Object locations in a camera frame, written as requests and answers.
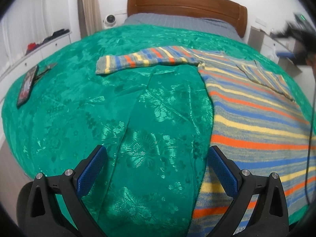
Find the white camera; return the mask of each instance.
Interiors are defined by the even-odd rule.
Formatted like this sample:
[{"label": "white camera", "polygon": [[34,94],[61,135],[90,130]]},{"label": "white camera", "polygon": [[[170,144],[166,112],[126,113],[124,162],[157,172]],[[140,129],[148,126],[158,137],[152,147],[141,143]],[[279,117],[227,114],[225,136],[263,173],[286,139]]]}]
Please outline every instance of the white camera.
[{"label": "white camera", "polygon": [[116,18],[114,15],[110,14],[105,17],[103,20],[103,29],[108,29],[116,26]]}]

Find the metal screw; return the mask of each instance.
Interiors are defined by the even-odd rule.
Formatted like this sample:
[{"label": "metal screw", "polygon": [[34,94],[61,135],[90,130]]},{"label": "metal screw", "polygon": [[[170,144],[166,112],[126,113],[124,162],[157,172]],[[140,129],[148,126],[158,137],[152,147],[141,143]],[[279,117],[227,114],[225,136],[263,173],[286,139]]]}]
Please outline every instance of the metal screw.
[{"label": "metal screw", "polygon": [[37,175],[36,175],[36,178],[37,179],[41,179],[43,177],[43,173],[38,173]]},{"label": "metal screw", "polygon": [[243,170],[241,171],[241,173],[242,173],[243,175],[245,175],[245,176],[250,175],[250,171],[247,170],[247,169],[243,169]]},{"label": "metal screw", "polygon": [[278,175],[277,173],[272,173],[272,177],[273,177],[274,179],[278,179],[278,178],[279,178],[279,175]]},{"label": "metal screw", "polygon": [[72,174],[72,169],[67,169],[66,171],[65,171],[65,175],[71,175]]}]

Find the wooden headboard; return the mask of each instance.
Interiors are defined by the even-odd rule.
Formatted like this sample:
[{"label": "wooden headboard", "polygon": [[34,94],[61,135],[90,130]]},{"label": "wooden headboard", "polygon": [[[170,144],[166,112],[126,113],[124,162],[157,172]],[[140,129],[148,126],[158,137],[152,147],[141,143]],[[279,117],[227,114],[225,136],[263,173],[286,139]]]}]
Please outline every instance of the wooden headboard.
[{"label": "wooden headboard", "polygon": [[247,26],[247,8],[230,0],[127,1],[127,16],[142,12],[224,20],[240,37],[244,37]]}]

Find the curtain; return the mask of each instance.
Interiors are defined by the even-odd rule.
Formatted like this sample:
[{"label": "curtain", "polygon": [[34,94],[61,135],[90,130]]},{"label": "curtain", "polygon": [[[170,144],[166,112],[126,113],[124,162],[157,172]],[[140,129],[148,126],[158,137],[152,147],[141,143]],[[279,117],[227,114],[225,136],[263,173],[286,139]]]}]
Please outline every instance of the curtain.
[{"label": "curtain", "polygon": [[15,0],[0,21],[0,76],[21,59],[29,43],[52,34],[46,0]]},{"label": "curtain", "polygon": [[87,35],[92,35],[102,29],[102,20],[98,0],[78,0],[78,13],[82,37],[85,36],[85,33]]}]

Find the green blanket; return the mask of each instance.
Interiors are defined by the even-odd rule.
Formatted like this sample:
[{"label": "green blanket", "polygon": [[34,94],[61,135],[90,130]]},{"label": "green blanket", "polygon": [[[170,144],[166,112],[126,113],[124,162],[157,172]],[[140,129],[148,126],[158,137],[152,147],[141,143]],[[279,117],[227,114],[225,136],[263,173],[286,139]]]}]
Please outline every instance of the green blanket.
[{"label": "green blanket", "polygon": [[61,174],[97,144],[108,162],[83,199],[109,236],[185,236],[205,170],[213,107],[193,66],[130,69],[95,75],[100,56],[178,45],[257,59],[282,74],[310,120],[311,106],[277,65],[245,44],[183,29],[131,25],[101,31],[40,63],[58,62],[20,109],[22,83],[2,110],[11,151],[30,176]]}]

